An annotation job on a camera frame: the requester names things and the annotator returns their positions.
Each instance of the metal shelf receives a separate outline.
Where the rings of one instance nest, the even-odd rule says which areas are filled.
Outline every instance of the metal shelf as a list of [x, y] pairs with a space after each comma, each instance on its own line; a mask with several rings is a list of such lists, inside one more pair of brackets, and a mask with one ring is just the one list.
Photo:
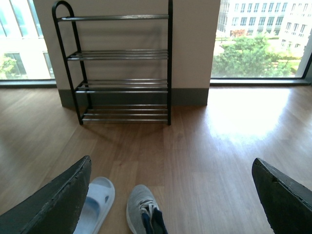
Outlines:
[[[67, 8], [69, 16], [57, 17], [57, 7], [63, 5]], [[172, 86], [172, 29], [173, 29], [173, 3], [168, 0], [168, 14], [160, 15], [125, 15], [125, 16], [75, 16], [69, 3], [60, 0], [52, 7], [52, 16], [56, 28], [58, 41], [71, 89], [76, 114], [80, 124], [84, 122], [167, 122], [171, 125], [171, 86]], [[82, 50], [77, 30], [79, 21], [105, 21], [105, 20], [167, 20], [168, 41], [167, 49], [130, 49], [130, 50]], [[67, 55], [65, 52], [60, 22], [70, 22], [73, 28], [77, 51]], [[167, 77], [164, 79], [88, 79], [85, 68], [86, 60], [167, 60]], [[79, 61], [83, 81], [73, 85], [69, 61]], [[87, 107], [81, 112], [82, 106], [78, 102], [78, 95], [87, 99]], [[94, 106], [96, 101], [103, 103], [135, 103], [136, 105], [102, 105]], [[111, 98], [122, 101], [110, 101]]]
[[169, 15], [126, 15], [126, 16], [75, 16], [58, 18], [62, 21], [102, 21], [102, 20], [167, 20]]
[[99, 50], [74, 52], [67, 57], [71, 60], [146, 60], [168, 59], [167, 50]]

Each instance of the window sill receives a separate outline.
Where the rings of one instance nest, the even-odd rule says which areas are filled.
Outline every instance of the window sill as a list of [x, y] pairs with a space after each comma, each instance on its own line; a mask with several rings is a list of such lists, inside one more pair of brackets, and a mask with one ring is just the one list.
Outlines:
[[55, 79], [40, 80], [0, 80], [0, 88], [20, 89], [20, 88], [56, 88]]
[[210, 86], [295, 86], [311, 85], [304, 79], [224, 79], [211, 78]]

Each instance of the black metal shoe rack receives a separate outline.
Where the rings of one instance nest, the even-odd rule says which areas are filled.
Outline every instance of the black metal shoe rack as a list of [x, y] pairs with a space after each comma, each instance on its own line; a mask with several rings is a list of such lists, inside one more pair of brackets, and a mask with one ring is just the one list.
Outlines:
[[[69, 11], [69, 16], [57, 18], [57, 7], [63, 5]], [[57, 31], [58, 41], [62, 52], [68, 81], [80, 125], [85, 121], [132, 121], [132, 122], [167, 122], [171, 125], [171, 77], [172, 77], [172, 25], [173, 3], [169, 0], [168, 14], [163, 15], [125, 15], [125, 16], [83, 16], [77, 17], [69, 3], [60, 0], [52, 7], [52, 15]], [[80, 21], [99, 20], [168, 20], [168, 46], [163, 50], [100, 50], [84, 51], [81, 49], [77, 24]], [[59, 29], [60, 22], [71, 22], [75, 36], [77, 51], [66, 55], [62, 36]], [[85, 69], [85, 60], [142, 60], [166, 59], [167, 78], [164, 79], [89, 79]], [[68, 61], [79, 61], [83, 81], [73, 86]], [[85, 94], [88, 106], [81, 110], [77, 94]], [[92, 94], [165, 94], [167, 104], [125, 104], [125, 105], [99, 105], [92, 104]]]

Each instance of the shoelace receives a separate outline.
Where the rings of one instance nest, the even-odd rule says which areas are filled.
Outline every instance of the shoelace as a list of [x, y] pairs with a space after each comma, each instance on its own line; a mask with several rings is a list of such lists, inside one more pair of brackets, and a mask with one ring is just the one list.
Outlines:
[[152, 216], [153, 216], [153, 212], [154, 209], [158, 208], [158, 206], [154, 203], [153, 200], [151, 199], [147, 199], [147, 200], [143, 200], [139, 202], [139, 210], [142, 213], [146, 213], [148, 214], [149, 218], [150, 218], [150, 225], [152, 227], [153, 230], [153, 226], [152, 226]]

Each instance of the building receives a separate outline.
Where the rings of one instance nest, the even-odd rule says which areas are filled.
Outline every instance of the building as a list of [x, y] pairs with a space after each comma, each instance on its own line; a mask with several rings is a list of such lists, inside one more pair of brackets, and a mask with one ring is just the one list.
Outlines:
[[280, 44], [301, 57], [312, 30], [312, 3], [307, 0], [292, 1], [281, 25]]
[[221, 0], [217, 36], [229, 37], [231, 31], [248, 34], [268, 32], [279, 35], [289, 0]]

